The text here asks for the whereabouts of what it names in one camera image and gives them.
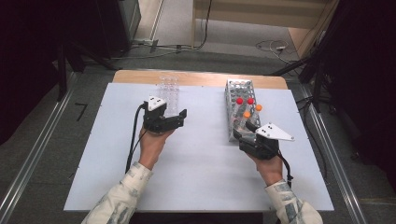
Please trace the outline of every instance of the hand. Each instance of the hand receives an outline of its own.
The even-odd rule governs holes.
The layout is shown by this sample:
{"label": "hand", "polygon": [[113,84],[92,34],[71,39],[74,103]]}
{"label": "hand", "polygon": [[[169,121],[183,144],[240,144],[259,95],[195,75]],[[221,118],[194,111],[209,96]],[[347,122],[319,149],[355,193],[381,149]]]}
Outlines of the hand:
{"label": "hand", "polygon": [[283,178],[283,163],[278,156],[273,157],[269,161],[261,161],[253,156],[250,156],[249,154],[247,155],[256,163],[257,171],[259,171],[267,186],[273,185]]}
{"label": "hand", "polygon": [[[141,137],[145,131],[146,129],[142,127],[139,137]],[[174,131],[175,130],[172,130],[161,134],[147,131],[140,140],[139,163],[152,170],[154,164],[157,162],[161,152],[163,151],[166,138]]]}

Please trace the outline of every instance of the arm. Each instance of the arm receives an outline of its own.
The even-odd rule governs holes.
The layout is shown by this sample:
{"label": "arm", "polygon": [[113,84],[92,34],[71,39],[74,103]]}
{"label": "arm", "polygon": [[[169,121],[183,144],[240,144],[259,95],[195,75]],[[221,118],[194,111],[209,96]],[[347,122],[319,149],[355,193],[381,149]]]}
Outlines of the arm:
{"label": "arm", "polygon": [[146,132],[140,141],[140,159],[135,162],[121,182],[110,189],[84,218],[82,224],[129,223],[136,210],[137,202],[152,176],[151,170],[163,151],[166,138],[173,131],[163,133]]}
{"label": "arm", "polygon": [[320,214],[311,204],[296,197],[282,177],[282,160],[275,156],[269,161],[254,160],[262,179],[268,186],[265,188],[275,209],[276,215],[283,224],[323,223]]}

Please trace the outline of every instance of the person's left hand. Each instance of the person's left hand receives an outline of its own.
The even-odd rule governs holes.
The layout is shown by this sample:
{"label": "person's left hand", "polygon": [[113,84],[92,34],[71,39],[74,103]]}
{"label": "person's left hand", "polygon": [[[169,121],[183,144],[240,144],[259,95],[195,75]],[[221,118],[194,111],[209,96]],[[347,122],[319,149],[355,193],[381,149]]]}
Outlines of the person's left hand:
{"label": "person's left hand", "polygon": [[[141,137],[145,131],[146,129],[142,127],[139,137]],[[140,140],[139,163],[152,170],[154,164],[157,162],[161,152],[163,151],[166,138],[168,138],[174,131],[175,130],[171,130],[161,134],[147,131]]]}

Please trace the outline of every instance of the metal frame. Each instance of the metal frame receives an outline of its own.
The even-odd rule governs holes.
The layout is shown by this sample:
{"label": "metal frame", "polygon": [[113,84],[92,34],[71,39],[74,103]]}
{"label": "metal frame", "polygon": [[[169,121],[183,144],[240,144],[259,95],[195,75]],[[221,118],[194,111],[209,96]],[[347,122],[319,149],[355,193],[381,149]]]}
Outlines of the metal frame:
{"label": "metal frame", "polygon": [[8,187],[6,196],[3,198],[0,206],[0,223],[8,223],[8,220],[11,217],[18,200],[22,196],[23,191],[26,188],[33,171],[35,170],[35,167],[37,166],[38,161],[40,160],[53,131],[55,130],[56,125],[58,124],[58,121],[67,106],[78,78],[79,75],[77,73],[73,72],[71,74],[68,80],[68,86],[70,87],[69,90],[66,92],[62,101],[56,103],[43,130],[35,141],[31,152],[27,156],[17,176]]}
{"label": "metal frame", "polygon": [[[306,85],[302,85],[301,87],[304,97],[308,97],[311,95],[309,94],[310,90]],[[337,151],[335,150],[332,139],[327,132],[321,114],[317,114],[315,108],[312,106],[309,107],[309,112],[318,130],[320,140],[325,149],[324,151],[326,152],[326,156],[334,172],[335,179],[338,183],[341,193],[343,194],[346,207],[349,210],[349,214],[352,218],[353,223],[368,223],[365,215],[363,214],[363,211],[361,210],[361,205],[355,195],[355,191],[353,190],[352,185],[349,182],[347,173],[344,170],[344,166],[338,158]]]}

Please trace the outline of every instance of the forearm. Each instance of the forearm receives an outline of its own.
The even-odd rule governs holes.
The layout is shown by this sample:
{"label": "forearm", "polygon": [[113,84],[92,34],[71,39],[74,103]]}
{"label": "forearm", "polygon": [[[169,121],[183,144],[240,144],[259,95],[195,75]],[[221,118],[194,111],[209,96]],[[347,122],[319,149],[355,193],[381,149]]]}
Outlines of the forearm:
{"label": "forearm", "polygon": [[311,204],[298,199],[285,180],[278,181],[265,190],[283,224],[323,223],[318,211]]}
{"label": "forearm", "polygon": [[82,223],[129,223],[151,176],[149,169],[135,162],[121,182],[103,196]]}

